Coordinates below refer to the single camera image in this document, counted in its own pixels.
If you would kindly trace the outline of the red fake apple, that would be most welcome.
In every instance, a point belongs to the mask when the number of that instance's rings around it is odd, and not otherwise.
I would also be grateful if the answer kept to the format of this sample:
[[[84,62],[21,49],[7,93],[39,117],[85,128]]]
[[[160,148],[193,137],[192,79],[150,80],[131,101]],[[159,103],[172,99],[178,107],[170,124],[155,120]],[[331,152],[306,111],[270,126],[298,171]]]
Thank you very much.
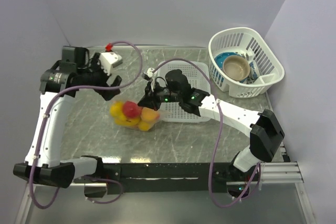
[[[134,102],[126,101],[123,104],[122,110],[127,118],[136,118],[141,115],[142,108]]]

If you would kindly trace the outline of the yellow fake lemon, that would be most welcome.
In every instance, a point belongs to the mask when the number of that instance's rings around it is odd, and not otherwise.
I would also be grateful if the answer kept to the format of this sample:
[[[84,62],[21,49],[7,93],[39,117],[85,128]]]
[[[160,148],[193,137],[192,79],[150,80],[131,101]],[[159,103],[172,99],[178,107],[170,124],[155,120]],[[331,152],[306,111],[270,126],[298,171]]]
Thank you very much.
[[[115,101],[112,103],[111,107],[110,107],[110,115],[114,118],[118,118],[121,120],[124,120],[126,117],[123,113],[123,102],[122,101]]]

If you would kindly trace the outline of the polka dot zip bag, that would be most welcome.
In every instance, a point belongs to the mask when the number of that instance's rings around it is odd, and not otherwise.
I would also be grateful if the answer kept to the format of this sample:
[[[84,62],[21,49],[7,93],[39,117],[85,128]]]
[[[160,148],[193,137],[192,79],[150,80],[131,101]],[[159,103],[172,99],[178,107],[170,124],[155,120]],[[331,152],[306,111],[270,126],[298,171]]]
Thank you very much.
[[[109,113],[116,125],[137,129],[143,132],[149,131],[154,125],[163,121],[168,114],[163,110],[153,110],[138,106],[132,101],[113,101]]]

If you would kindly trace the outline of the yellow fake banana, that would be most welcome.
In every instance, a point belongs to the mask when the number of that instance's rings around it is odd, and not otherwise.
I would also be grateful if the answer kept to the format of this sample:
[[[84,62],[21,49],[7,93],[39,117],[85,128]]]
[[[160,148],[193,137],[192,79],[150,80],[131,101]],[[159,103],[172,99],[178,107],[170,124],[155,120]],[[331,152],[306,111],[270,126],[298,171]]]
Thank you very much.
[[[141,118],[114,118],[115,124],[124,127],[136,127]]]

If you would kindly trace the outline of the orange fake peach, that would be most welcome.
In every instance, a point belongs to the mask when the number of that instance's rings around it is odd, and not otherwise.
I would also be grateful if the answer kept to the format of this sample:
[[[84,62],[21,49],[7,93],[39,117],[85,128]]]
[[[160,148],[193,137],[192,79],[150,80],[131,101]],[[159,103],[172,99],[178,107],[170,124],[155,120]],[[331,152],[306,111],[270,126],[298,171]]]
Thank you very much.
[[[160,118],[158,111],[143,107],[141,111],[141,120],[147,123],[155,123]]]

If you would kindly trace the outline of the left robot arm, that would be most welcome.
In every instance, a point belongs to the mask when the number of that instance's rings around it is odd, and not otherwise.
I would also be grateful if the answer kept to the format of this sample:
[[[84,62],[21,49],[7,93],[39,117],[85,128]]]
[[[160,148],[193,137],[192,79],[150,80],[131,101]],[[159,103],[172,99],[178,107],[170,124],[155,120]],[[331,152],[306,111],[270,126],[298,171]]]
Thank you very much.
[[[40,112],[28,154],[24,162],[15,164],[13,174],[25,181],[53,187],[67,188],[74,179],[86,176],[92,183],[105,177],[102,158],[85,155],[63,161],[60,158],[62,136],[67,116],[74,104],[76,90],[63,94],[50,105],[60,91],[75,86],[103,87],[96,92],[109,101],[120,93],[122,78],[116,76],[107,84],[112,70],[122,63],[112,51],[95,53],[89,57],[84,47],[64,46],[62,58],[46,70],[40,78]]]

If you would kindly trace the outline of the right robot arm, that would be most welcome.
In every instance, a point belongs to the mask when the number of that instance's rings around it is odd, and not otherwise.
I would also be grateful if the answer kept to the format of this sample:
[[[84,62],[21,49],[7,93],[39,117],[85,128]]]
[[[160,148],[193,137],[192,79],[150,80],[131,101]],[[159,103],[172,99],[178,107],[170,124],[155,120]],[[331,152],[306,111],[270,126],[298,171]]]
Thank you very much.
[[[229,166],[233,180],[242,181],[257,163],[273,160],[285,137],[273,111],[252,111],[217,99],[206,91],[191,87],[180,69],[165,75],[166,85],[163,87],[157,82],[152,68],[142,77],[147,80],[147,85],[138,106],[158,110],[162,103],[176,102],[189,114],[223,122],[249,137],[249,145],[238,152]]]

